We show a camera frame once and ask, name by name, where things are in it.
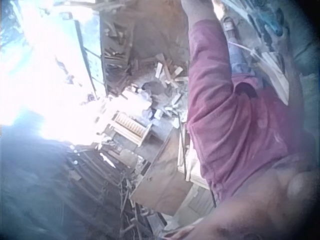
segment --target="red shirt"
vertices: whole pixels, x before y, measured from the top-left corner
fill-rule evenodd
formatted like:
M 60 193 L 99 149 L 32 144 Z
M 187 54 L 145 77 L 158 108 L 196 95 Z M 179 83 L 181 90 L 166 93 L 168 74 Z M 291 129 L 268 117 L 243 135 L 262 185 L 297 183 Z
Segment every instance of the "red shirt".
M 301 121 L 269 87 L 258 97 L 234 93 L 226 37 L 217 20 L 197 22 L 189 32 L 188 130 L 206 179 L 221 202 L 256 172 L 303 151 Z

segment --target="pink long-sleeve shirt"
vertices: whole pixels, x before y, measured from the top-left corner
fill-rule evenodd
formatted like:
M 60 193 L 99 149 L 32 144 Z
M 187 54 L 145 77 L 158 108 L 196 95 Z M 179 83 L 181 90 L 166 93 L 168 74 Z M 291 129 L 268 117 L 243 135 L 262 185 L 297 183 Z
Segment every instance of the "pink long-sleeve shirt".
M 234 92 L 233 82 L 256 79 L 232 75 L 226 37 L 217 20 L 197 22 L 189 31 L 189 44 L 187 127 L 201 175 L 222 202 L 255 173 L 304 151 L 306 133 L 271 87 L 257 92 L 256 98 Z

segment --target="wooden board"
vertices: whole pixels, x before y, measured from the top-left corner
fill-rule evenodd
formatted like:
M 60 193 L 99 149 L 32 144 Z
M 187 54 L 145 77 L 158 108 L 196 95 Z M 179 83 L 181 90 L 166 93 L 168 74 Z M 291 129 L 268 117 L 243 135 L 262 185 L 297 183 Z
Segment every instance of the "wooden board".
M 179 130 L 173 128 L 130 199 L 157 212 L 173 216 L 192 187 L 178 172 Z

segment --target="person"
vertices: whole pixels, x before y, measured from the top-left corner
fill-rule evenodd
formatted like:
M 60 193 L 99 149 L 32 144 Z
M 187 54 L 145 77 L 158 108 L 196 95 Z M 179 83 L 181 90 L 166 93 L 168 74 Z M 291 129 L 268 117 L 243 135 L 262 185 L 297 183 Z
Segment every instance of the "person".
M 218 205 L 170 239 L 292 239 L 317 199 L 319 171 L 288 31 L 276 37 L 268 29 L 289 81 L 285 105 L 270 85 L 258 84 L 239 49 L 228 49 L 226 36 L 237 41 L 230 19 L 224 33 L 212 2 L 181 3 L 191 60 L 187 129 Z

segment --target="sleeve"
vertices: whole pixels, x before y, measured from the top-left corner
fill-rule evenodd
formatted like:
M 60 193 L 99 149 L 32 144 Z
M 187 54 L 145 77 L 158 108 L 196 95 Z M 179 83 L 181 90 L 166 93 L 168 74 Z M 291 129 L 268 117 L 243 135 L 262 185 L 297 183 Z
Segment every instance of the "sleeve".
M 237 164 L 250 127 L 251 104 L 245 94 L 233 93 L 227 40 L 218 20 L 197 22 L 189 32 L 189 45 L 187 127 L 202 176 L 215 182 Z

